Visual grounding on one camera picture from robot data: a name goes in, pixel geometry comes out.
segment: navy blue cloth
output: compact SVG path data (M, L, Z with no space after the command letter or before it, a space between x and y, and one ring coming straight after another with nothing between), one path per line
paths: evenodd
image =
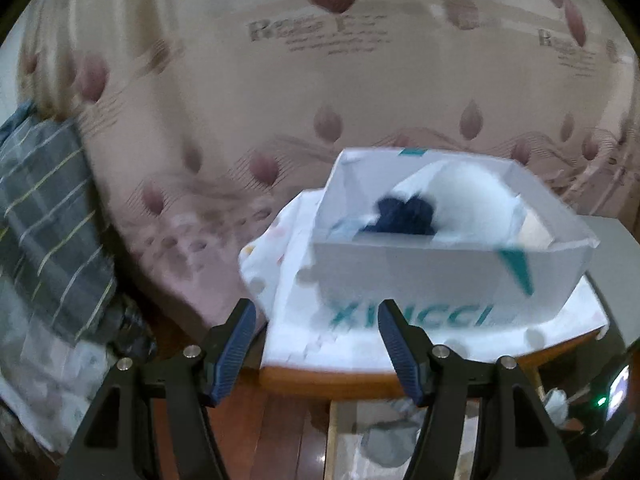
M393 196L385 196L378 200L377 206L380 218L375 224L364 227L363 232L426 236L436 234L431 225L433 206L417 195L406 202Z

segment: wooden floor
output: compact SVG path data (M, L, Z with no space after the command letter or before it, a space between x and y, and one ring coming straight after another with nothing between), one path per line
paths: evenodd
M154 402L162 478L178 480L166 405ZM322 480L328 402L239 383L209 418L231 480Z

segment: white cloth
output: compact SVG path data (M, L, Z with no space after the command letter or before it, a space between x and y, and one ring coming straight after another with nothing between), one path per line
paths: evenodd
M429 164L391 195L418 195L433 208L435 237L503 246L516 242L527 207L500 178L469 162Z
M321 198L322 190L302 192L278 216L273 228L287 232L278 238L277 246L269 230L249 244L240 258L247 283L264 281L263 290L255 295L259 306L270 313L262 365L393 373L373 319L350 322L345 316L340 323L332 323L336 313L320 303L309 241ZM493 362L501 355L517 356L549 348L608 323L600 301L583 278L550 321L482 330L447 326L428 333L434 343L447 344L466 358Z
M560 428L569 417L569 402L564 390L553 388L549 390L542 400L545 410L556 428Z
M115 362L104 347L72 347L37 319L0 276L0 397L36 441L65 453Z

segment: teal logo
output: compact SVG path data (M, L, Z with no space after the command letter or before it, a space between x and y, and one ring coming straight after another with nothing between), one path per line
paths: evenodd
M345 305L338 302L331 303L334 318L329 325L332 329L347 328L377 328L379 303L360 304L357 301ZM417 325L425 330L435 328L469 328L482 326L493 305L462 305L433 304L418 309L415 305L408 305L402 310L407 323Z
M533 296L533 283L529 273L527 255L522 249L501 249L498 251L502 261L507 266L527 296Z
M413 155L413 156L423 156L427 150L422 148L405 148L398 155Z

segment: gray plaid blanket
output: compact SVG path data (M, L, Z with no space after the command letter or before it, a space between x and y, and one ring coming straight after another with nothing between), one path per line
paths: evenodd
M114 297L113 261L74 122L34 112L26 103L0 128L0 272L74 342L96 330Z

